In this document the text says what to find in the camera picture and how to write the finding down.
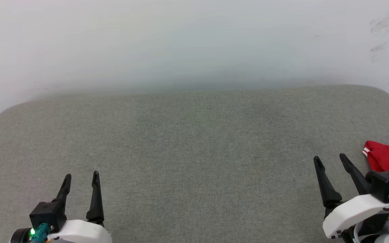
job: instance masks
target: folded red garment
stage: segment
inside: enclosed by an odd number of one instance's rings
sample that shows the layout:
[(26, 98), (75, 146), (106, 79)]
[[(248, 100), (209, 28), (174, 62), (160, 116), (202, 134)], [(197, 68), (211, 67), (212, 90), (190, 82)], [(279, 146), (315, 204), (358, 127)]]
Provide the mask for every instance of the folded red garment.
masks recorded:
[(389, 145), (367, 141), (363, 154), (367, 156), (372, 170), (379, 172), (389, 170)]

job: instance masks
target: white wall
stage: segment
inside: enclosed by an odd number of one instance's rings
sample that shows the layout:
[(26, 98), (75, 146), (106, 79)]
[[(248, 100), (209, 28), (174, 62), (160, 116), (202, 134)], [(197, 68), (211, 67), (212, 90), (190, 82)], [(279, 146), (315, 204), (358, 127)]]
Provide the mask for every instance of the white wall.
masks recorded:
[(41, 97), (355, 83), (389, 0), (0, 0), (0, 112)]

